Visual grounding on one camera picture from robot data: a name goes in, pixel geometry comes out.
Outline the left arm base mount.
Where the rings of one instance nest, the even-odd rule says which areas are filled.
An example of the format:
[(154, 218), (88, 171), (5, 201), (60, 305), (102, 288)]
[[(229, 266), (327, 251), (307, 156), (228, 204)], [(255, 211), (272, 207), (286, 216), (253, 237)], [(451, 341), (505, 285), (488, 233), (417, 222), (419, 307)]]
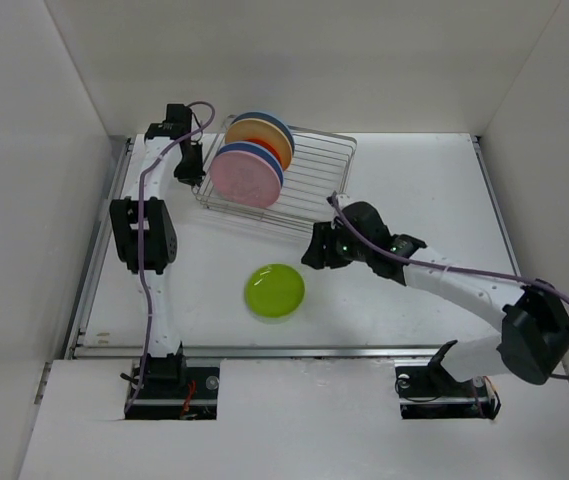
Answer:
[(120, 377), (130, 384), (124, 404), (126, 420), (216, 420), (220, 364), (188, 363), (183, 355), (145, 360), (142, 386), (136, 391), (140, 367)]

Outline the small orange plate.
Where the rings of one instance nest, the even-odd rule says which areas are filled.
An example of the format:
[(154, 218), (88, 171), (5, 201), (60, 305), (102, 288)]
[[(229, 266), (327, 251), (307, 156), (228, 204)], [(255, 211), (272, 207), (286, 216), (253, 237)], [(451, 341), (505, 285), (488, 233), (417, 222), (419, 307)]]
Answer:
[(282, 167), (282, 169), (284, 169), (279, 152), (277, 151), (277, 149), (275, 149), (268, 142), (265, 142), (265, 141), (257, 139), (257, 138), (249, 138), (246, 141), (250, 142), (252, 144), (255, 144), (255, 145), (259, 145), (259, 146), (263, 147), (264, 149), (268, 150), (277, 159), (277, 161), (280, 164), (280, 166)]

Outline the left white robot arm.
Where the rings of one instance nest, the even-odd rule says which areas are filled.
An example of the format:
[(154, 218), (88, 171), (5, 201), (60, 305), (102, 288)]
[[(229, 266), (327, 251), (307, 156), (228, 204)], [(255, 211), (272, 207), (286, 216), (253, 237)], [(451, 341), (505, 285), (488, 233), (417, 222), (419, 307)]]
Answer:
[(165, 118), (149, 125), (139, 172), (128, 193), (109, 206), (117, 256), (136, 278), (146, 314), (140, 365), (127, 380), (142, 389), (153, 379), (169, 397), (185, 390), (188, 373), (179, 366), (181, 339), (170, 301), (170, 266), (177, 258), (178, 236), (165, 197), (174, 180), (198, 187), (204, 179), (197, 136), (210, 122), (196, 119), (197, 105), (169, 104)]

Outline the wire dish rack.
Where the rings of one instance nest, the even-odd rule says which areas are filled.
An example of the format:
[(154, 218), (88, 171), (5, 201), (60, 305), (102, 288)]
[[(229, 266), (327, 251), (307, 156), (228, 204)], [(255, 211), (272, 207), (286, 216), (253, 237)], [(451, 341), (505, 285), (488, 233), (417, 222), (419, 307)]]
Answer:
[(282, 193), (273, 205), (260, 209), (226, 200), (214, 188), (210, 175), (192, 189), (194, 197), (204, 208), (234, 220), (291, 236), (310, 234), (314, 223), (332, 218), (327, 198), (345, 190), (357, 140), (297, 126), (291, 131), (295, 141), (292, 165), (283, 174)]

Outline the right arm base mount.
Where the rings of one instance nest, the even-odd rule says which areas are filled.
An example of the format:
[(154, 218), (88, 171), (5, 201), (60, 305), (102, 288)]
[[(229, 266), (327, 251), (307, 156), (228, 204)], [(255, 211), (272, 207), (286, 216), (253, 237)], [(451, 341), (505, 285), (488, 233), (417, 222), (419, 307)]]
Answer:
[(458, 382), (443, 369), (427, 365), (399, 365), (395, 374), (403, 420), (493, 421), (500, 413), (500, 396), (487, 377)]

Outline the lime green plate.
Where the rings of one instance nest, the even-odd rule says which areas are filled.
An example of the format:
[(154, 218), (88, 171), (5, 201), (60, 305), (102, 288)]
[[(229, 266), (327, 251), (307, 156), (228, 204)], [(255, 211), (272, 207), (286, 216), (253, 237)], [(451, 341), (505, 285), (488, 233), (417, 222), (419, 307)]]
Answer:
[(302, 275), (286, 264), (268, 264), (255, 270), (244, 287), (244, 301), (257, 317), (279, 321), (293, 314), (306, 293)]

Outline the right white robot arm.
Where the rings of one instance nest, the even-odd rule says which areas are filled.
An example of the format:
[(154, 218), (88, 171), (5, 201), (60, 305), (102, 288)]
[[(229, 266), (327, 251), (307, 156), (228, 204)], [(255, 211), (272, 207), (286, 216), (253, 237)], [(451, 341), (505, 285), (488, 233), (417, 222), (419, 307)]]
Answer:
[(542, 385), (569, 350), (569, 316), (546, 286), (458, 272), (424, 241), (391, 233), (367, 202), (349, 203), (333, 220), (315, 223), (301, 261), (315, 270), (362, 262), (381, 278), (438, 296), (490, 325), (493, 334), (449, 340), (431, 358), (427, 381), (441, 394), (504, 373)]

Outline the pink plate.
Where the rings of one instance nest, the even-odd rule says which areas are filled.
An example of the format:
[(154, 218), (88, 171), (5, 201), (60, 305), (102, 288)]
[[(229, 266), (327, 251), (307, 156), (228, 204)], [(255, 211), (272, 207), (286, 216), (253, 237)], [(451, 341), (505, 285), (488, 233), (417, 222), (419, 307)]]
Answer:
[(229, 151), (212, 162), (210, 177), (225, 199), (249, 207), (267, 208), (279, 198), (282, 170), (270, 155)]

